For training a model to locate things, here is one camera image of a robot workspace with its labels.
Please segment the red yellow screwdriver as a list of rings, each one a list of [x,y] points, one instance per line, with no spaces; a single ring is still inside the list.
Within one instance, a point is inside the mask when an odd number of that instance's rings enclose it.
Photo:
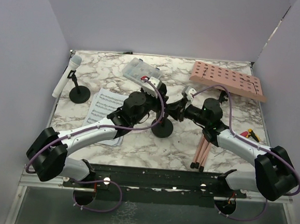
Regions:
[[[241,136],[243,136],[245,138],[250,138],[251,137],[256,142],[260,142],[261,141],[261,139],[259,138],[259,136],[252,129],[248,129],[248,130],[242,132]]]

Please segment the black round mic stand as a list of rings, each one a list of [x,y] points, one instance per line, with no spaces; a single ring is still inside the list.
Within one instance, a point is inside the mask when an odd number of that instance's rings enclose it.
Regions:
[[[69,98],[72,102],[77,104],[85,103],[91,97],[91,92],[89,88],[78,84],[78,80],[75,73],[75,71],[70,71],[69,75],[67,76],[73,81],[75,85],[75,87],[72,88],[69,93]]]

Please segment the black mounting rail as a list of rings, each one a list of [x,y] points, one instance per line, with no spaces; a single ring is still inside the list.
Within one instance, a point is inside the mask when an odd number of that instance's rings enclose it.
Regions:
[[[194,172],[168,169],[150,169],[141,167],[122,167],[113,165],[96,165],[95,175],[91,180],[109,178],[119,187],[104,183],[79,184],[73,179],[63,182],[63,186],[81,193],[91,194],[97,199],[123,201],[197,205],[213,207],[214,198],[228,200],[229,197],[243,199],[246,197],[239,190],[232,191],[219,180],[214,172]]]

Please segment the clear plastic organizer box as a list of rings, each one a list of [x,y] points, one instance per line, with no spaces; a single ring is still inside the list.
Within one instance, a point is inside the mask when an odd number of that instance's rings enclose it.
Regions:
[[[140,86],[142,85],[141,78],[143,76],[154,77],[157,79],[160,79],[162,76],[162,72],[158,68],[147,64],[142,59],[139,59],[137,57],[133,58],[123,68],[122,74],[125,78]]]

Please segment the sheet music page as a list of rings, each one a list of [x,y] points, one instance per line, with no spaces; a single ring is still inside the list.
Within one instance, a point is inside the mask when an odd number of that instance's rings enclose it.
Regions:
[[[101,88],[99,92],[93,96],[88,114],[82,126],[91,125],[105,118],[108,114],[121,107],[127,97],[127,95],[120,95]]]

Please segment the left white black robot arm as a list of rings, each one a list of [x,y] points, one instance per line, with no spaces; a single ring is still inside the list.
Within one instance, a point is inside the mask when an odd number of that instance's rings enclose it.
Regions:
[[[166,85],[159,80],[144,81],[140,91],[132,92],[121,107],[96,123],[59,132],[52,127],[44,129],[26,153],[29,159],[26,172],[36,174],[42,182],[63,176],[76,180],[81,187],[90,186],[94,173],[90,164],[70,158],[71,154],[136,130],[135,125],[150,111],[163,116],[168,99]]]

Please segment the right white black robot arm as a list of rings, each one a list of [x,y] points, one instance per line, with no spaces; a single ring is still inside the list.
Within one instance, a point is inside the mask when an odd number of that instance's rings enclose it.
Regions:
[[[186,98],[169,103],[166,113],[177,121],[193,121],[203,129],[205,139],[216,147],[226,149],[253,165],[253,171],[230,170],[218,177],[217,192],[228,196],[235,190],[259,192],[270,201],[299,184],[286,150],[280,146],[267,147],[232,133],[221,118],[223,111],[214,98],[204,101],[202,108],[191,105]]]

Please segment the white microphone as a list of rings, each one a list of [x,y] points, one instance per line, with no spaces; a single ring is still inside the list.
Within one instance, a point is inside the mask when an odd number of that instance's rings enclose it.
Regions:
[[[78,55],[74,55],[73,57],[70,58],[68,66],[66,67],[65,71],[63,72],[63,75],[61,76],[59,82],[57,83],[56,87],[53,90],[52,96],[54,98],[59,97],[66,84],[72,78],[72,75],[74,75],[77,68],[80,67],[81,63],[82,63],[82,59]]]

